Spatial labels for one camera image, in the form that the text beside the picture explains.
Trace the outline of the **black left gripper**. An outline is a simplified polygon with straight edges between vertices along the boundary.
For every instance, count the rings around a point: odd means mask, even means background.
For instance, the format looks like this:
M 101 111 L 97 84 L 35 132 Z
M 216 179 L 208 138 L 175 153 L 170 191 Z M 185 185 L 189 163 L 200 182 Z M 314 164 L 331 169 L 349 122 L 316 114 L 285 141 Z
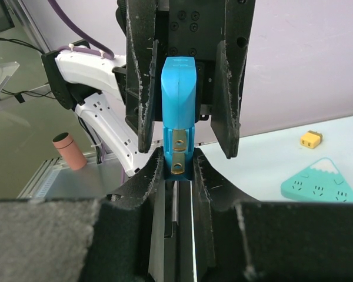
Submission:
M 154 131 L 156 19 L 161 62 L 195 59 L 195 119 L 212 114 L 226 158 L 237 156 L 254 11 L 255 1 L 126 1 L 126 122 L 138 136 L 139 152 L 149 151 Z

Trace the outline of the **blue plug adapter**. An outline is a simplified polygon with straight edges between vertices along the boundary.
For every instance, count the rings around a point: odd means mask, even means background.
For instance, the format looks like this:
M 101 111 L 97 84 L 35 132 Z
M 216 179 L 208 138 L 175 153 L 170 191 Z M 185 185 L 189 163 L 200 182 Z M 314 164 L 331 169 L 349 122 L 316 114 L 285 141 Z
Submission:
M 195 58 L 166 58 L 161 73 L 165 178 L 191 181 L 195 149 Z

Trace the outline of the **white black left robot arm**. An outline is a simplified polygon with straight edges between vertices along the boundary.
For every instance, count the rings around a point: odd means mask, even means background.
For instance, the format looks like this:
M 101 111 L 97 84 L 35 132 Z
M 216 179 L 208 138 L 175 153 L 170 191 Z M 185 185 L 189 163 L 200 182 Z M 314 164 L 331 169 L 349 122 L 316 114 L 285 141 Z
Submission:
M 199 120 L 210 119 L 227 158 L 237 155 L 254 1 L 119 1 L 125 55 L 85 34 L 56 1 L 50 6 L 81 37 L 42 56 L 51 90 L 127 175 L 148 161 L 155 122 L 168 178 L 191 177 Z

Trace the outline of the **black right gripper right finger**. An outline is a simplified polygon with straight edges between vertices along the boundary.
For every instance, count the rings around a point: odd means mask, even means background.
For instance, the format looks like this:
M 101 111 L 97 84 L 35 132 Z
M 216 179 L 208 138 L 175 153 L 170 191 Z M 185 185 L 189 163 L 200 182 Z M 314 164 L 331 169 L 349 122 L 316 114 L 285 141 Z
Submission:
M 353 281 L 353 204 L 261 202 L 192 165 L 198 281 Z

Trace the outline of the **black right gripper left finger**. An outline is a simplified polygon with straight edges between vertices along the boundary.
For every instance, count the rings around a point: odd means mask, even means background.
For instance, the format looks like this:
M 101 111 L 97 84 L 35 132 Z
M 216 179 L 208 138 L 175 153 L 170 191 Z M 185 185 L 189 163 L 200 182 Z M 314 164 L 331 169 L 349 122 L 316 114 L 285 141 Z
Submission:
M 105 197 L 0 200 L 0 281 L 164 281 L 164 154 Z

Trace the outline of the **teal triangular power strip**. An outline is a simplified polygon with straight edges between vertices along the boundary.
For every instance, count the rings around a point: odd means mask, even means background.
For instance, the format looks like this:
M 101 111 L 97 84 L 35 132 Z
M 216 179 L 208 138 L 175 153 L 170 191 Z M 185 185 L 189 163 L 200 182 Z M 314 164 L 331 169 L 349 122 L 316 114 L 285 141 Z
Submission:
M 282 182 L 281 194 L 298 202 L 353 203 L 352 188 L 326 157 Z

